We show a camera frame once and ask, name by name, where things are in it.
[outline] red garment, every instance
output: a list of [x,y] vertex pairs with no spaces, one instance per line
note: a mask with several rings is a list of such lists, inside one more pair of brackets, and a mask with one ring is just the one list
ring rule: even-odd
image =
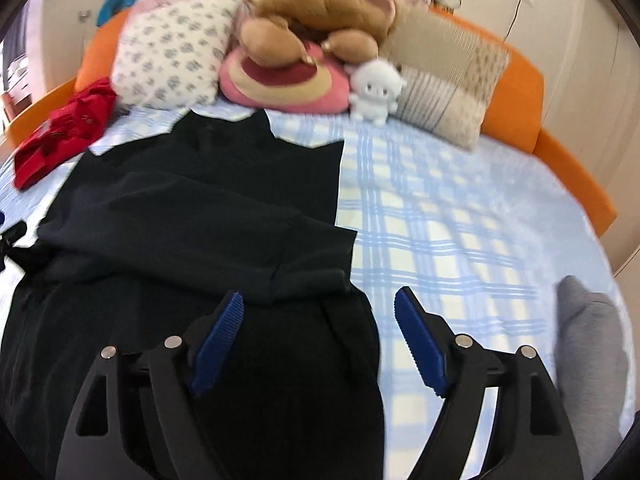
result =
[[49,126],[36,130],[15,152],[15,187],[27,189],[100,139],[115,101],[110,80],[103,77],[52,112]]

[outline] white stuffed animal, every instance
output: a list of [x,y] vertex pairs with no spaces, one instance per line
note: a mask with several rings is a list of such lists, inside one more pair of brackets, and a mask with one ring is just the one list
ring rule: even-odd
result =
[[389,112],[398,110],[398,98],[406,81],[383,59],[363,63],[348,72],[351,74],[351,119],[383,126]]

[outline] metal pin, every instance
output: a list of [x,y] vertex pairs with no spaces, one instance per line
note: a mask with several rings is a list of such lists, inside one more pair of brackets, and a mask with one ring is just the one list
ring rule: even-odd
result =
[[118,353],[118,349],[115,346],[105,346],[100,352],[100,357],[103,359],[111,359]]
[[458,334],[456,336],[456,345],[462,346],[462,348],[469,348],[474,343],[467,334]]
[[164,340],[165,348],[178,348],[182,344],[182,338],[179,335],[171,335]]
[[527,359],[533,359],[536,355],[538,355],[538,352],[536,352],[536,349],[533,348],[533,346],[529,346],[529,345],[524,345],[520,351],[522,352],[522,355],[524,355],[524,357],[526,357]]

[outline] brown plush toy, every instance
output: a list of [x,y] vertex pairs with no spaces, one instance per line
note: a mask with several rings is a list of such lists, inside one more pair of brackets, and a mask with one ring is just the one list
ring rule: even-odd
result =
[[378,55],[378,43],[390,27],[384,10],[367,0],[257,0],[254,16],[258,20],[242,26],[241,43],[248,56],[266,68],[284,67],[300,59],[308,62],[298,54],[304,47],[291,28],[319,32],[324,35],[325,53],[360,64]]

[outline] blue object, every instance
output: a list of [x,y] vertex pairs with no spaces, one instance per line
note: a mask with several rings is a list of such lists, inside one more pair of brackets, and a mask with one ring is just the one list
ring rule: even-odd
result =
[[443,397],[449,389],[444,355],[425,326],[413,301],[403,290],[396,293],[394,310],[396,321],[409,345],[422,381],[425,386],[433,388],[436,395]]
[[135,2],[136,0],[106,0],[105,3],[100,8],[100,12],[98,13],[98,19],[96,20],[95,24],[98,27],[103,26],[113,16],[115,16],[121,10],[132,6]]
[[194,396],[203,395],[218,380],[226,355],[236,340],[243,317],[244,301],[242,296],[235,292],[226,305],[222,306],[222,313],[211,327],[209,335],[204,339],[193,360],[194,371],[189,388]]

